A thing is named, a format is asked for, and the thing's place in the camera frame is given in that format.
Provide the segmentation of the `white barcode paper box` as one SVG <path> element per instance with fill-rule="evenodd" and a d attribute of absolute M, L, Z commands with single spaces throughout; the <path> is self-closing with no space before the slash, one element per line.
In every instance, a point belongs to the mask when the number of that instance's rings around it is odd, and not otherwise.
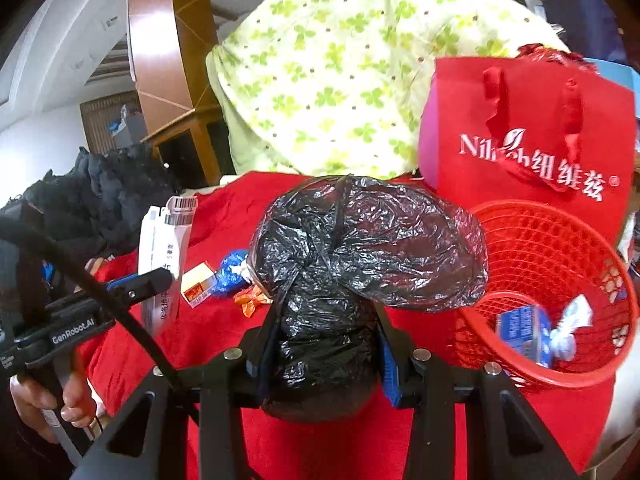
<path fill-rule="evenodd" d="M 172 276 L 166 292 L 142 301 L 142 325 L 152 336 L 177 318 L 182 271 L 197 209 L 195 196 L 171 196 L 165 206 L 151 206 L 142 219 L 138 273 L 165 269 Z"/>

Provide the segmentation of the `orange and white medicine box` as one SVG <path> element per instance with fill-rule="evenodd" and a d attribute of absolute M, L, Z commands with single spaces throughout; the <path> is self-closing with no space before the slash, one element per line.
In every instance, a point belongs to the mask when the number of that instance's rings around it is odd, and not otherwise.
<path fill-rule="evenodd" d="M 216 284 L 215 271 L 206 262 L 202 262 L 183 274 L 181 296 L 191 308 L 196 308 L 212 296 Z"/>

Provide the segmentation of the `orange snack wrapper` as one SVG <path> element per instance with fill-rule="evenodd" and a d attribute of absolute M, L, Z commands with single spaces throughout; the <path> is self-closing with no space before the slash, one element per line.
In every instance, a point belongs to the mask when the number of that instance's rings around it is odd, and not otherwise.
<path fill-rule="evenodd" d="M 232 299 L 246 318 L 251 318 L 261 306 L 272 304 L 272 299 L 258 285 L 240 290 Z"/>

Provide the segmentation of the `blue plastic bag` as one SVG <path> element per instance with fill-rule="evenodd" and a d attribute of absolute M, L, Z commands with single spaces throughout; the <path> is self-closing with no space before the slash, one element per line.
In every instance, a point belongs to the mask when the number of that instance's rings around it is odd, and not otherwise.
<path fill-rule="evenodd" d="M 218 270 L 214 273 L 212 286 L 214 296 L 230 296 L 252 284 L 247 256 L 246 249 L 237 249 L 221 260 Z"/>

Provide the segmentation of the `blue and white carton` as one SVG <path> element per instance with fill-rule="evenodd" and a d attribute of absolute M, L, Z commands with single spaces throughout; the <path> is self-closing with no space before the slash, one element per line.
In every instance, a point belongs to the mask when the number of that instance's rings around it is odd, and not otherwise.
<path fill-rule="evenodd" d="M 545 368 L 551 366 L 551 322 L 541 306 L 526 304 L 498 314 L 496 334 L 529 361 Z"/>

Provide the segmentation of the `white plastic bag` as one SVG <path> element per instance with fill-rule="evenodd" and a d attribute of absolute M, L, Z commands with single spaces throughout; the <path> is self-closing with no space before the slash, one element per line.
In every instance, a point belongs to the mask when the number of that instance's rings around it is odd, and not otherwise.
<path fill-rule="evenodd" d="M 555 359 L 570 362 L 576 356 L 575 333 L 592 325 L 593 310 L 585 295 L 575 297 L 563 310 L 560 322 L 550 333 L 550 350 Z"/>

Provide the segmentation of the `black plastic trash bag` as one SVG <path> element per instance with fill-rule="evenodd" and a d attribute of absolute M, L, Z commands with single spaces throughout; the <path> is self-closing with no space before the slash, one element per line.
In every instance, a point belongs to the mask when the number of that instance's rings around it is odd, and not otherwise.
<path fill-rule="evenodd" d="M 370 177 L 318 178 L 276 198 L 248 261 L 279 308 L 262 408 L 290 422 L 324 422 L 368 400 L 382 361 L 378 304 L 467 307 L 488 280 L 485 235 L 469 211 Z"/>

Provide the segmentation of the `red blanket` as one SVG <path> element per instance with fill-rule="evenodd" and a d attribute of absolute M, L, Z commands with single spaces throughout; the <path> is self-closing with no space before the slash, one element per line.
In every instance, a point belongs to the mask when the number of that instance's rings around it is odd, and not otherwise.
<path fill-rule="evenodd" d="M 270 299 L 180 301 L 154 330 L 179 385 L 122 326 L 80 348 L 119 443 L 142 408 L 186 399 L 197 425 L 160 428 L 166 479 L 571 479 L 587 408 L 547 425 L 510 365 L 455 366 L 442 345 L 494 279 L 483 223 L 420 183 L 253 172 L 198 199 L 186 262 L 248 252 Z"/>

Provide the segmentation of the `black clothes pile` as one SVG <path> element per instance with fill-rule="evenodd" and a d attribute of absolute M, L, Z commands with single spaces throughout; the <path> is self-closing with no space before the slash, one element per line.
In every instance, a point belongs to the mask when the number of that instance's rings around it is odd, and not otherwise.
<path fill-rule="evenodd" d="M 47 236 L 86 264 L 136 249 L 149 208 L 180 192 L 149 145 L 136 144 L 106 154 L 81 148 L 72 170 L 47 172 L 22 197 L 43 212 Z"/>

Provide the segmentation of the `red plastic mesh basket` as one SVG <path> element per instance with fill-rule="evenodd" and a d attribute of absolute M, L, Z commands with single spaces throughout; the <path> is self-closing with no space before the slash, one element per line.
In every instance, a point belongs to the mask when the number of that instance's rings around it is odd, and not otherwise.
<path fill-rule="evenodd" d="M 472 213 L 485 234 L 488 282 L 485 296 L 459 312 L 458 363 L 479 368 L 495 361 L 525 388 L 590 388 L 612 378 L 628 356 L 639 317 L 634 283 L 613 246 L 577 217 L 540 203 L 494 200 Z M 536 304 L 559 321 L 578 295 L 589 301 L 593 319 L 578 330 L 570 362 L 544 368 L 499 339 L 499 314 Z"/>

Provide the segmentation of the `wooden headboard cabinet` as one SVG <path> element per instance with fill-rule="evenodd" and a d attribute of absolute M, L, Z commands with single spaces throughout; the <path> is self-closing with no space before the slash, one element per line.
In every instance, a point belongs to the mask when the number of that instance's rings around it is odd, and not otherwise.
<path fill-rule="evenodd" d="M 143 139 L 182 188 L 205 188 L 234 176 L 229 129 L 219 104 L 194 108 Z"/>

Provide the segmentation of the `brown wooden pillar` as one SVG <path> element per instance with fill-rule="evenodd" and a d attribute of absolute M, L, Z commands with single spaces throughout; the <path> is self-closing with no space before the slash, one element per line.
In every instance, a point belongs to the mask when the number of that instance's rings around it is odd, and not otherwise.
<path fill-rule="evenodd" d="M 127 0 L 132 79 L 148 133 L 215 104 L 205 58 L 217 42 L 210 0 Z"/>

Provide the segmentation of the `green clover patterned quilt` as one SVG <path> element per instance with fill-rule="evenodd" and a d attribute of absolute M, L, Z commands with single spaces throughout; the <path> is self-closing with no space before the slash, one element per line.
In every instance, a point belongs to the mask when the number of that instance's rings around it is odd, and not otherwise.
<path fill-rule="evenodd" d="M 513 0 L 264 0 L 206 58 L 238 174 L 416 169 L 442 56 L 512 58 L 561 47 Z"/>

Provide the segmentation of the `magenta pillow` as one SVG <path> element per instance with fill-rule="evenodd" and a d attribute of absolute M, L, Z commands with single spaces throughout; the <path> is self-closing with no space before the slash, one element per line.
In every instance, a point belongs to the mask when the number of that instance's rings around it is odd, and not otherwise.
<path fill-rule="evenodd" d="M 420 121 L 418 165 L 426 184 L 438 187 L 439 174 L 439 117 L 437 77 L 433 76 L 430 93 Z"/>

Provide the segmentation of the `red Nilrich paper bag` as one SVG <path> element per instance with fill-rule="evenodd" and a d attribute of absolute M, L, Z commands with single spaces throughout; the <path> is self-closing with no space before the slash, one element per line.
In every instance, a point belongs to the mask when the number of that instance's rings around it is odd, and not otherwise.
<path fill-rule="evenodd" d="M 532 200 L 615 243 L 634 173 L 634 94 L 525 58 L 440 58 L 439 196 L 465 209 Z"/>

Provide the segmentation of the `light blue box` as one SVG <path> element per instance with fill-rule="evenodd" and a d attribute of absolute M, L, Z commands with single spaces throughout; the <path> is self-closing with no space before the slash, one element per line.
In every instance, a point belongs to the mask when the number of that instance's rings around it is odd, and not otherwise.
<path fill-rule="evenodd" d="M 598 58 L 587 58 L 587 61 L 597 67 L 602 77 L 616 82 L 616 84 L 620 84 L 634 93 L 639 93 L 639 74 L 634 68 L 616 62 L 599 60 Z"/>

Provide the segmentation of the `shiny red bag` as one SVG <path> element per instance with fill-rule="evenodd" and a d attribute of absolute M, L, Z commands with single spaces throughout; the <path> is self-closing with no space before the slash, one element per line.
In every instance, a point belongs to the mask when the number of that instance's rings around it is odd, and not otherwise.
<path fill-rule="evenodd" d="M 581 54 L 549 48 L 543 44 L 524 44 L 524 46 L 518 48 L 516 58 L 525 58 L 526 60 L 535 62 L 554 63 L 595 75 L 599 73 L 597 65 L 588 61 Z"/>

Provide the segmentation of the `navy blue bag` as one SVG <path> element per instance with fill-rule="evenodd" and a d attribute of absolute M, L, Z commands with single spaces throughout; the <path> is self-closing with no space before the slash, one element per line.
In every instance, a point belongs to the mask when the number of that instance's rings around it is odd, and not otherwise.
<path fill-rule="evenodd" d="M 564 42 L 586 58 L 626 64 L 615 15 L 604 0 L 542 0 L 550 23 L 566 31 Z"/>

